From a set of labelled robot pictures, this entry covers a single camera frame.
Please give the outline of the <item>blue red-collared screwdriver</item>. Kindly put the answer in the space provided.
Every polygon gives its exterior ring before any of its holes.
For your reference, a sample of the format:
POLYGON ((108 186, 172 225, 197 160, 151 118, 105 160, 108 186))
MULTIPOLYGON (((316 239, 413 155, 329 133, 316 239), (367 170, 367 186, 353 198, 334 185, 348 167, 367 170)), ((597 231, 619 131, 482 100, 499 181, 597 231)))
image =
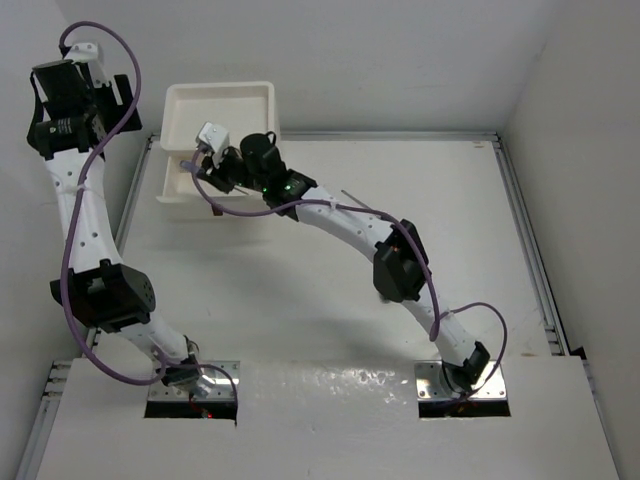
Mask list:
POLYGON ((180 162, 180 168, 189 172, 192 175, 196 175, 201 171, 201 168, 197 164, 194 164, 193 162, 186 161, 186 160, 182 160, 180 162))

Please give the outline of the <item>white three-drawer cabinet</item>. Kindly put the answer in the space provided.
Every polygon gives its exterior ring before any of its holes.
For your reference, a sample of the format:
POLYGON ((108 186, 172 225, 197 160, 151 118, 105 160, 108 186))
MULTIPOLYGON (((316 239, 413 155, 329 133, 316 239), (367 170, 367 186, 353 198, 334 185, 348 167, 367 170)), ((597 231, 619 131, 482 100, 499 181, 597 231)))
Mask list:
POLYGON ((253 133, 280 133, 275 88, 267 81, 174 84, 166 91, 160 147, 167 156, 193 154, 205 122, 225 127, 230 144, 253 133))

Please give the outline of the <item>long green-handled screwdriver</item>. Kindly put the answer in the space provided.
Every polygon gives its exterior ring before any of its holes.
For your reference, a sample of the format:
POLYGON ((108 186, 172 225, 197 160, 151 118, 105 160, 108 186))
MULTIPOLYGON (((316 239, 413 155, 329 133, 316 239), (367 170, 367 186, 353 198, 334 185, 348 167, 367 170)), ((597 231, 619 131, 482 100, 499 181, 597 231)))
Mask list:
POLYGON ((355 204, 357 204, 358 206, 362 207, 362 208, 366 208, 366 209, 371 209, 371 207, 369 205, 367 205, 366 203, 364 203, 362 200, 358 199, 356 196, 352 195, 351 193, 349 193, 347 190, 342 189, 341 193, 346 196, 347 198, 349 198, 352 202, 354 202, 355 204))

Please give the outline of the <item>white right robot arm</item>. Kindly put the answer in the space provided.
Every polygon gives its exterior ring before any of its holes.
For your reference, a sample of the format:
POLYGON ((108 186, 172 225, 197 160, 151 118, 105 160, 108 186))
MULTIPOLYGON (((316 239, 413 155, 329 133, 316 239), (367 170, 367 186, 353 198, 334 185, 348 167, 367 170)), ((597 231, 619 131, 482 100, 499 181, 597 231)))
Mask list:
POLYGON ((471 395, 490 354, 438 299, 413 223, 339 202, 314 179, 286 166, 273 132, 250 134, 234 148, 228 135, 215 129, 199 134, 196 143, 190 165, 196 187, 253 190, 268 214, 316 227, 355 248, 371 262, 378 294, 405 307, 436 345, 447 387, 459 397, 471 395))

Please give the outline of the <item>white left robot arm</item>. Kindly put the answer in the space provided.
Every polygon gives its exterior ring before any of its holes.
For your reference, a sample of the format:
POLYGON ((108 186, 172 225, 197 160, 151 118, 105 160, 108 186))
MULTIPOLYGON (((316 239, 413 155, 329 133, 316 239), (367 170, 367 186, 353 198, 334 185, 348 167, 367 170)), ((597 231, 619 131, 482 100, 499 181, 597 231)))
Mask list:
POLYGON ((35 108, 27 140, 53 181, 65 237, 61 273, 50 291, 76 344, 103 373, 141 386, 143 380, 101 362, 81 330, 117 334, 157 363, 150 384, 195 389, 201 375, 195 345, 156 313, 148 276, 124 264, 104 198, 104 144, 141 130, 140 85, 124 74, 106 81, 96 62, 70 59, 34 67, 30 83, 35 108))

